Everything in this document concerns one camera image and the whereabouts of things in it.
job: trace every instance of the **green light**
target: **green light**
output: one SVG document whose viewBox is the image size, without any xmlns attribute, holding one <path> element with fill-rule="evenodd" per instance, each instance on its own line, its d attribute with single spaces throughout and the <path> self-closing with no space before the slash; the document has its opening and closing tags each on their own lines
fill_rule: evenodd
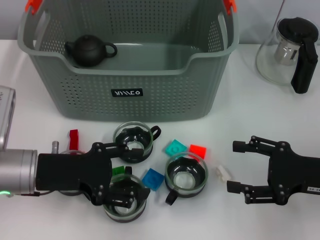
<svg viewBox="0 0 320 240">
<path fill-rule="evenodd" d="M 11 192 L 9 192 L 9 191 L 0 191 L 0 195 L 10 195 L 11 194 Z"/>
</svg>

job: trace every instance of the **orange basket clip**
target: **orange basket clip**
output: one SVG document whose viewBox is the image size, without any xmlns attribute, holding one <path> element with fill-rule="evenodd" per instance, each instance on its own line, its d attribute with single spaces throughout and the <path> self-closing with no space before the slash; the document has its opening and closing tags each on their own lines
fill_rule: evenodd
<svg viewBox="0 0 320 240">
<path fill-rule="evenodd" d="M 233 8 L 234 13 L 237 12 L 237 5 L 236 5 L 235 0 L 223 0 L 223 2 L 224 2 L 225 9 L 226 9 L 226 13 L 228 15 L 231 14 L 231 10 L 230 10 L 231 7 Z"/>
<path fill-rule="evenodd" d="M 25 6 L 25 12 L 28 12 L 29 7 L 32 7 L 32 15 L 34 15 L 38 11 L 42 1 L 43 0 L 28 0 L 28 3 Z"/>
</svg>

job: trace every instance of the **glass teapot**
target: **glass teapot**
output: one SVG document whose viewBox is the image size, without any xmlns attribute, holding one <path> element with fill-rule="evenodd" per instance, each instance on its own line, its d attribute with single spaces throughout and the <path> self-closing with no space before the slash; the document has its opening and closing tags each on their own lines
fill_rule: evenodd
<svg viewBox="0 0 320 240">
<path fill-rule="evenodd" d="M 271 34 L 259 48 L 256 67 L 268 81 L 283 86 L 291 84 L 296 93 L 304 94 L 318 63 L 315 45 L 319 29 L 302 17 L 279 19 L 284 3 L 285 0 Z"/>
</svg>

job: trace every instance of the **gray plastic basket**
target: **gray plastic basket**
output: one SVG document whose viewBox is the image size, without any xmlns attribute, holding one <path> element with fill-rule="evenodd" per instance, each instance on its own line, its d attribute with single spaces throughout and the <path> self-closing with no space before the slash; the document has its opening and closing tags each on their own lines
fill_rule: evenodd
<svg viewBox="0 0 320 240">
<path fill-rule="evenodd" d="M 65 42 L 82 35 L 116 44 L 118 54 L 77 68 Z M 238 42 L 238 16 L 223 0 L 43 0 L 18 32 L 59 111 L 96 121 L 205 116 Z"/>
</svg>

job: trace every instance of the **black teapot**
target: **black teapot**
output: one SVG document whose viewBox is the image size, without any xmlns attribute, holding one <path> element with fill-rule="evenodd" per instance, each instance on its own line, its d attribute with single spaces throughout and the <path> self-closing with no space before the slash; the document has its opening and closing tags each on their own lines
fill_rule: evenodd
<svg viewBox="0 0 320 240">
<path fill-rule="evenodd" d="M 107 53 L 106 46 L 112 47 L 114 52 Z M 84 35 L 75 42 L 66 42 L 65 49 L 74 61 L 83 67 L 94 67 L 105 58 L 112 58 L 118 53 L 114 44 L 103 42 L 93 35 Z"/>
</svg>

